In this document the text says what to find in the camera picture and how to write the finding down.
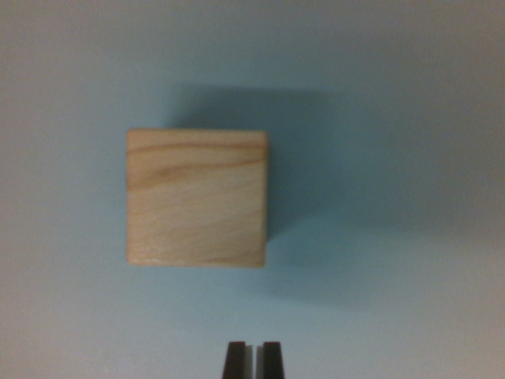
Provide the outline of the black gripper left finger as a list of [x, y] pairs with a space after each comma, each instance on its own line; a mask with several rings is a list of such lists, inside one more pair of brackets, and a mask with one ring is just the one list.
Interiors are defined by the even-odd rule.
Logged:
[[222, 379], [251, 379], [253, 377], [253, 351], [246, 342], [229, 342]]

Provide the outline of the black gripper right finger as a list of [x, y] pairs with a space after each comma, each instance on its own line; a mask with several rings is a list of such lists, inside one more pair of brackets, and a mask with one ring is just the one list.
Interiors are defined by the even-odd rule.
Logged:
[[256, 349], [256, 379], [285, 378], [281, 343], [264, 342]]

